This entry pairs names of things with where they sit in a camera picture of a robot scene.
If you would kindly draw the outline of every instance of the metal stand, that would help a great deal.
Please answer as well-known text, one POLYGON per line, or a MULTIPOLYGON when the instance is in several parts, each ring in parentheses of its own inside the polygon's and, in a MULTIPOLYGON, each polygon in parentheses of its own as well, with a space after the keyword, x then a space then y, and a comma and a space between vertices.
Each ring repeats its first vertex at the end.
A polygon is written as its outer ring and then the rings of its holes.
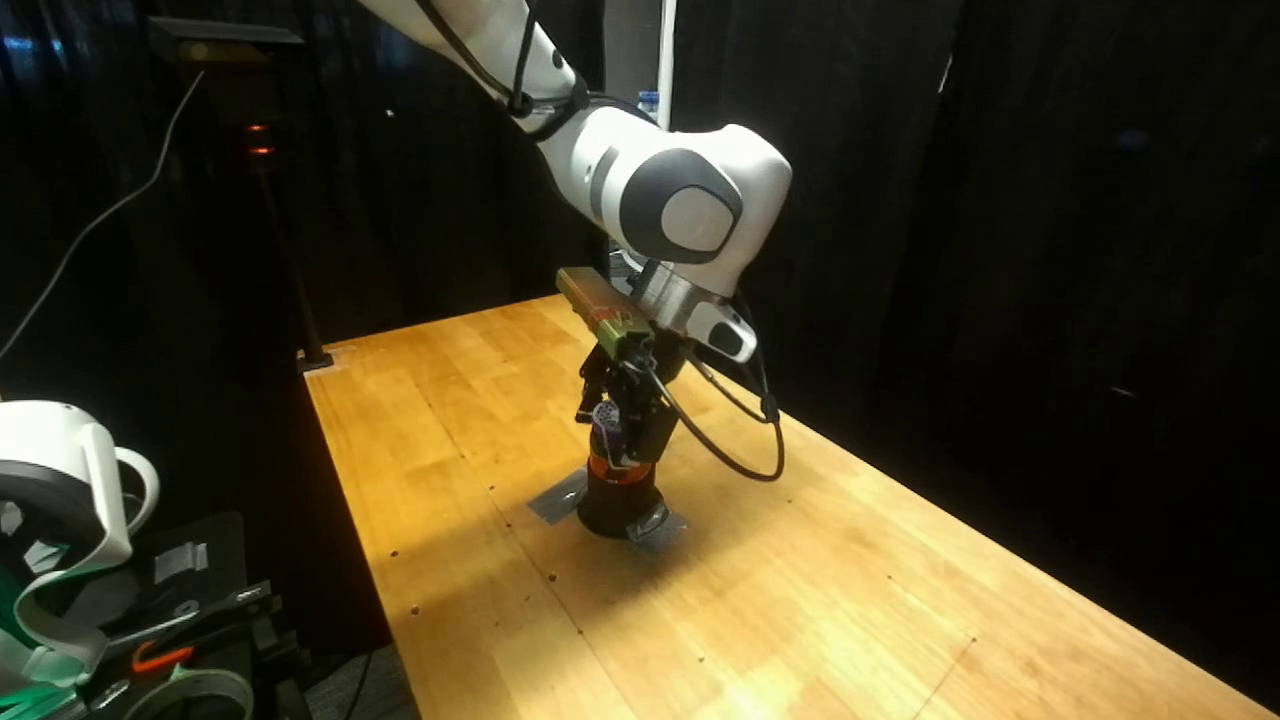
POLYGON ((273 141, 269 123, 246 123, 246 156, 248 156, 248 167, 252 167, 258 189, 264 194, 269 224, 273 224, 273 245, 278 245, 278 255, 285 262, 285 274, 288 274, 288 286, 292 286, 292 308, 297 308, 297 321, 302 321, 302 333, 306 333, 297 365, 302 365, 302 371, 330 367, 332 357, 319 347, 319 323, 318 323, 318 313, 311 313, 311 294, 309 294, 306 274, 297 267, 292 237, 288 237, 288 224, 285 224, 278 192, 273 192, 278 141, 273 141))
POLYGON ((651 387, 651 367, 674 374, 675 357, 630 353, 612 359, 600 344, 583 359, 579 424, 593 424, 587 488, 576 517, 598 535, 639 539, 667 520, 657 488, 675 410, 651 387))

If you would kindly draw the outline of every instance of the white machine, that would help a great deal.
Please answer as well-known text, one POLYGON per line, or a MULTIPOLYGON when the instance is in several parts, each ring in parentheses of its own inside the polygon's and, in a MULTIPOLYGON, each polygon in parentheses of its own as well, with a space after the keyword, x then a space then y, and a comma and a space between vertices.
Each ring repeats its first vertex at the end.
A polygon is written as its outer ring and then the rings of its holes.
POLYGON ((598 104, 525 0, 360 0, 419 47, 447 54, 545 150, 561 194, 633 260, 644 315, 738 365, 755 333, 727 305, 770 238, 792 163, 752 127, 665 132, 598 104))
POLYGON ((34 687, 76 687, 100 664, 107 634, 47 616, 37 596, 52 582, 96 574, 132 557, 132 535, 161 498, 158 466, 118 449, 104 424, 58 401, 0 402, 0 533, 5 550, 28 569, 11 619, 37 643, 0 633, 0 696, 34 687))

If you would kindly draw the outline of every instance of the white device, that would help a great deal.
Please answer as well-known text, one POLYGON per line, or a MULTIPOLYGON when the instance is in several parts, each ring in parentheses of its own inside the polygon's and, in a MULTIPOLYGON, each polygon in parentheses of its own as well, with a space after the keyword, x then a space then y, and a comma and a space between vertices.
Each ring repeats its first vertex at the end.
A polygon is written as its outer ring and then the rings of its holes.
POLYGON ((96 629, 67 622, 37 604, 52 582, 96 574, 132 557, 132 533, 161 503, 161 472, 76 402, 0 401, 0 498, 18 525, 34 525, 34 546, 67 546, 52 562, 28 557, 34 582, 7 609, 37 638, 18 653, 5 634, 5 683, 82 683, 100 664, 107 638, 96 629), (139 498, 123 508, 121 465, 136 472, 139 498))

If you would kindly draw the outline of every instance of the black background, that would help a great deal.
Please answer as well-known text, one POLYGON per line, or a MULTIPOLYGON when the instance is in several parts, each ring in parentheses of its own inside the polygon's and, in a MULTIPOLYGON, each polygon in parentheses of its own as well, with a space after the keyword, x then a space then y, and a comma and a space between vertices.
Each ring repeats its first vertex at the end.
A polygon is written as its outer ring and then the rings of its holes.
MULTIPOLYGON (((282 127, 330 340, 553 290, 600 238, 502 109, 353 0, 7 0, 0 333, 152 167, 181 77, 149 13, 285 25, 318 54, 200 87, 164 184, 85 245, 0 387, 149 450, 158 525, 241 508, 306 633, 370 643, 232 118, 282 127)), ((550 26, 600 77, 593 13, 550 26)), ((1269 0, 686 0, 675 77, 681 127, 741 118, 798 163, 744 279, 784 409, 1269 704, 1275 47, 1269 0)))

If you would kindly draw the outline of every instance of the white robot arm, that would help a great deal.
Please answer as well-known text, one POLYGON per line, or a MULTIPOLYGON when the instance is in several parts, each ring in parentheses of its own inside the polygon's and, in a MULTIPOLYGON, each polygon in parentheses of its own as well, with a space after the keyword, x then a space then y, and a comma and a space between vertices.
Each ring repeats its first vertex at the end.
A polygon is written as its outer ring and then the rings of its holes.
POLYGON ((561 194, 635 260, 633 298, 665 333, 738 365, 755 333, 727 305, 792 184, 752 127, 665 132, 593 104, 525 0, 360 0, 463 68, 545 150, 561 194))

